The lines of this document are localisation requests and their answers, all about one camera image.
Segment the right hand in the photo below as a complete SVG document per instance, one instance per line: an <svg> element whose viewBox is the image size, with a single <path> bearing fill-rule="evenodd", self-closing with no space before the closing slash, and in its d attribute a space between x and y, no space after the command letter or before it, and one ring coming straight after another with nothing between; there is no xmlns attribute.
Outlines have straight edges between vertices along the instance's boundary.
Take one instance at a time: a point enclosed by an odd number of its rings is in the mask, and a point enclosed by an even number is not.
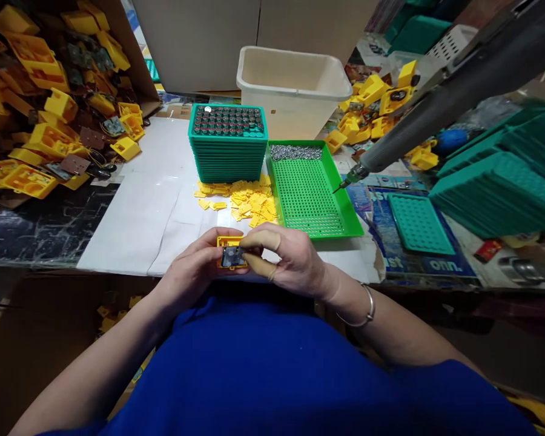
<svg viewBox="0 0 545 436"><path fill-rule="evenodd" d="M287 291L320 300L330 299L336 291L326 263L303 231L267 222L251 230L240 246L258 252L266 248L278 254L281 261L276 265L254 252L243 257L256 274Z"/></svg>

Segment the small electronic device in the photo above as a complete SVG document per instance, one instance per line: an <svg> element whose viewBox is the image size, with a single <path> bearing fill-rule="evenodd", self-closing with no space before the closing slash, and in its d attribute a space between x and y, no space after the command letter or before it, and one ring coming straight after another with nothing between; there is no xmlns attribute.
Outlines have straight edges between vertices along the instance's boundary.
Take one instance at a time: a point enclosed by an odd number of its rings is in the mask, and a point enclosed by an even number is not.
<svg viewBox="0 0 545 436"><path fill-rule="evenodd" d="M248 266L246 260L242 258L244 249L239 247L242 236L219 236L216 240L216 246L224 247L222 259L216 263L218 268L228 268L234 271L236 268L245 268Z"/></svg>

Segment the white plastic bin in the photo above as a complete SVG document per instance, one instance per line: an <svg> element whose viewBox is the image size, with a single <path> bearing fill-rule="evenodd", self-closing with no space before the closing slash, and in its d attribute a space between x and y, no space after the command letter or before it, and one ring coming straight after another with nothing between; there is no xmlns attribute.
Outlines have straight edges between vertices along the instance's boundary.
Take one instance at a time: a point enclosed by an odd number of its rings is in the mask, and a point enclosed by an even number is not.
<svg viewBox="0 0 545 436"><path fill-rule="evenodd" d="M254 46L240 50L236 84L242 104L265 109L270 139L315 139L353 94L333 56Z"/></svg>

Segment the hand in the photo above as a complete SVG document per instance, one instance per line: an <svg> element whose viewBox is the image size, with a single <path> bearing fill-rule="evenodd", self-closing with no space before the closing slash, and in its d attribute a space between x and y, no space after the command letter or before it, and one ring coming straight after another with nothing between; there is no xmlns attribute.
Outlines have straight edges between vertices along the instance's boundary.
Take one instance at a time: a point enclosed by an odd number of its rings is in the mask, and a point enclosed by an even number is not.
<svg viewBox="0 0 545 436"><path fill-rule="evenodd" d="M276 265L254 253L245 253L243 257L255 273L287 291L320 300L330 299L335 292L327 265L305 232L264 223L251 230L240 246L277 253L281 261Z"/></svg>
<svg viewBox="0 0 545 436"><path fill-rule="evenodd" d="M216 266L223 251L222 247L216 246L219 236L242 236L242 232L227 227L211 228L176 257L157 285L162 300L174 306L177 313L192 307L216 277L248 272L248 268L231 271Z"/></svg>

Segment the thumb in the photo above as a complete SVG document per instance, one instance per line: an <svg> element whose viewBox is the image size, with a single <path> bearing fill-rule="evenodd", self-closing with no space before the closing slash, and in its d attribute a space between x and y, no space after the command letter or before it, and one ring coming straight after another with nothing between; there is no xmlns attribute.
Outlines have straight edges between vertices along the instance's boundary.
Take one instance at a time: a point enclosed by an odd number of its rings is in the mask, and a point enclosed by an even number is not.
<svg viewBox="0 0 545 436"><path fill-rule="evenodd" d="M277 266L274 263L264 260L253 253L244 253L242 258L248 262L255 273L259 276L266 277L269 282L272 282L274 279L274 272L277 270Z"/></svg>

